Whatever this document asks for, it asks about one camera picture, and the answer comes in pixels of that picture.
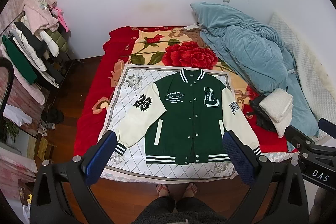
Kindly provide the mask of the green white varsity jacket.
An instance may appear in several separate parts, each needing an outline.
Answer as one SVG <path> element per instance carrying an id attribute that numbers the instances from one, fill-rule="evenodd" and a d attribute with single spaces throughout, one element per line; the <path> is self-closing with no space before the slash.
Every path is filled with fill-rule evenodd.
<path id="1" fill-rule="evenodd" d="M 115 151 L 145 140 L 148 164 L 229 161 L 222 139 L 232 131 L 260 155 L 258 138 L 232 92 L 202 69 L 179 72 L 151 83 L 116 129 Z"/>

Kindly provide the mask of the clothes rack with clothes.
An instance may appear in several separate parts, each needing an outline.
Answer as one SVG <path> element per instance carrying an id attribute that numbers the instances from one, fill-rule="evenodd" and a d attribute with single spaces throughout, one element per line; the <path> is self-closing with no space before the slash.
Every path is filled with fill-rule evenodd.
<path id="1" fill-rule="evenodd" d="M 46 29 L 39 30 L 37 34 L 32 34 L 27 16 L 24 12 L 21 12 L 1 32 L 3 55 L 12 62 L 2 42 L 3 36 L 10 38 L 30 63 L 37 75 L 37 79 L 33 84 L 50 89 L 59 89 L 61 87 L 69 70 L 76 61 L 70 57 L 69 50 L 66 49 L 67 42 L 63 39 L 61 33 Z M 19 71 L 18 73 L 24 82 L 28 83 Z"/>

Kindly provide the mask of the pink clothes pile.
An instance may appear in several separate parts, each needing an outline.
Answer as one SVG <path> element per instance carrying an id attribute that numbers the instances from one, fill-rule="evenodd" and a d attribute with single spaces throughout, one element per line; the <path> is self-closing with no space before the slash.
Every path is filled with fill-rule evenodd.
<path id="1" fill-rule="evenodd" d="M 57 0 L 24 0 L 22 10 L 27 16 L 32 34 L 46 29 L 54 32 L 59 25 L 65 32 L 70 30 L 63 18 L 63 11 L 57 7 Z"/>

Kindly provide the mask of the black garment on bed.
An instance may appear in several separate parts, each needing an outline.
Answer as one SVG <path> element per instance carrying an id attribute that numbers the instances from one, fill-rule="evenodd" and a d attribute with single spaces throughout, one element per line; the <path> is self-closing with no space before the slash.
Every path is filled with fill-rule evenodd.
<path id="1" fill-rule="evenodd" d="M 253 110 L 252 113 L 256 115 L 256 119 L 257 119 L 256 124 L 258 126 L 262 127 L 263 129 L 267 131 L 277 132 L 273 122 L 268 117 L 266 112 L 259 105 L 260 102 L 264 100 L 265 98 L 266 98 L 265 95 L 258 96 L 254 100 L 250 100 L 249 105 L 251 106 Z"/>

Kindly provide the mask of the white textured pillow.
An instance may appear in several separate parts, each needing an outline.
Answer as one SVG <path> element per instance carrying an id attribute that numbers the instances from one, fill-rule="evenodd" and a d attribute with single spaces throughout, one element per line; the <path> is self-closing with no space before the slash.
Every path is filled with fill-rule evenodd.
<path id="1" fill-rule="evenodd" d="M 272 15 L 269 24 L 281 36 L 286 49 L 295 59 L 302 91 L 315 117 L 335 123 L 335 86 L 322 63 L 278 14 Z"/>

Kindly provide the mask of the folded white towel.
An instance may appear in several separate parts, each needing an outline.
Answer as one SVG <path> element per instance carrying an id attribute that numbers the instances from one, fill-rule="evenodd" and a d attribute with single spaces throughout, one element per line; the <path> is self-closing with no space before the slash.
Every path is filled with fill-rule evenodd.
<path id="1" fill-rule="evenodd" d="M 272 121 L 278 137 L 282 138 L 292 120 L 293 96 L 285 90 L 277 88 L 266 96 L 259 106 Z"/>

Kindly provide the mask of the person's right foot slipper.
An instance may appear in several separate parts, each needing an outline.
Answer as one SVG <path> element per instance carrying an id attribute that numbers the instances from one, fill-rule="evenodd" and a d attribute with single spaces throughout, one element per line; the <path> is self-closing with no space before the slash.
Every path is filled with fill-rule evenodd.
<path id="1" fill-rule="evenodd" d="M 187 188 L 185 189 L 185 192 L 183 194 L 183 198 L 186 197 L 195 197 L 196 193 L 197 193 L 198 189 L 197 186 L 194 183 L 190 183 Z"/>

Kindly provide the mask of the person's foot slipper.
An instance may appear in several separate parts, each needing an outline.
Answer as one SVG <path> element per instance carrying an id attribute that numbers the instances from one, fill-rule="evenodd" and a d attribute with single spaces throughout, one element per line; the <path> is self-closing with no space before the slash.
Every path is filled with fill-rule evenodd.
<path id="1" fill-rule="evenodd" d="M 155 189 L 157 191 L 158 197 L 169 197 L 170 196 L 170 191 L 165 184 L 157 184 L 155 186 Z"/>
<path id="2" fill-rule="evenodd" d="M 198 189 L 197 186 L 194 183 L 190 183 L 187 188 L 185 189 L 185 192 L 183 194 L 183 198 L 186 197 L 195 197 L 196 193 L 197 193 Z"/>

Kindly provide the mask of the person's left foot slipper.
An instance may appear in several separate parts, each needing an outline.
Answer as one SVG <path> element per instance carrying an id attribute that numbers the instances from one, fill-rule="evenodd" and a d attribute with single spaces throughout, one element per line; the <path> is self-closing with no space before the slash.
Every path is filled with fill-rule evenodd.
<path id="1" fill-rule="evenodd" d="M 155 189 L 157 191 L 158 197 L 169 197 L 170 196 L 170 191 L 165 184 L 157 184 L 155 186 Z"/>

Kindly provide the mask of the person's dark trousers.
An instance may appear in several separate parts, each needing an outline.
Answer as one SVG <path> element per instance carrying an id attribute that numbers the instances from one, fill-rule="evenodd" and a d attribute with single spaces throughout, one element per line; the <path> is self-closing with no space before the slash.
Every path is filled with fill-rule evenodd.
<path id="1" fill-rule="evenodd" d="M 226 223 L 227 219 L 195 197 L 175 201 L 158 197 L 140 213 L 133 223 Z"/>

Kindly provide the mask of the blue quilt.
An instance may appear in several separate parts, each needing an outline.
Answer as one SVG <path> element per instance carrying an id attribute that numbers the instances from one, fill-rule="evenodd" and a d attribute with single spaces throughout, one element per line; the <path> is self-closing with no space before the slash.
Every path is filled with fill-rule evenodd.
<path id="1" fill-rule="evenodd" d="M 229 5 L 191 3 L 200 36 L 226 64 L 260 94 L 276 88 L 293 96 L 291 125 L 312 137 L 319 132 L 303 94 L 293 55 L 277 31 Z"/>

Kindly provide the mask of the green cloth on rack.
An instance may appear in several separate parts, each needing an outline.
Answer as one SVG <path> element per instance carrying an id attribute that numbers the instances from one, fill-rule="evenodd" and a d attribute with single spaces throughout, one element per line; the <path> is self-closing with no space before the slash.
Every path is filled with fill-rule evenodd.
<path id="1" fill-rule="evenodd" d="M 28 60 L 21 53 L 21 51 L 17 49 L 17 47 L 10 38 L 8 38 L 7 36 L 3 36 L 2 42 L 6 47 L 7 54 L 16 66 L 17 70 L 30 85 L 33 84 L 37 79 L 37 75 L 35 74 Z"/>

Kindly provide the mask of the red floral blanket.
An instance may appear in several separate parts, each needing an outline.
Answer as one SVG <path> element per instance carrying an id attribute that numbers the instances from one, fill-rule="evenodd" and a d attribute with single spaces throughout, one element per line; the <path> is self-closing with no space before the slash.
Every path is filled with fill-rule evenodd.
<path id="1" fill-rule="evenodd" d="M 84 155 L 95 145 L 104 124 L 106 107 L 127 62 L 154 65 L 162 63 L 188 71 L 198 69 L 209 73 L 218 63 L 216 54 L 208 47 L 200 47 L 186 35 L 173 37 L 167 27 L 135 28 L 121 27 L 111 31 L 104 44 L 104 56 L 94 75 L 85 99 L 82 115 L 77 123 L 73 152 Z M 247 120 L 256 134 L 261 153 L 265 151 L 265 133 L 254 121 Z"/>

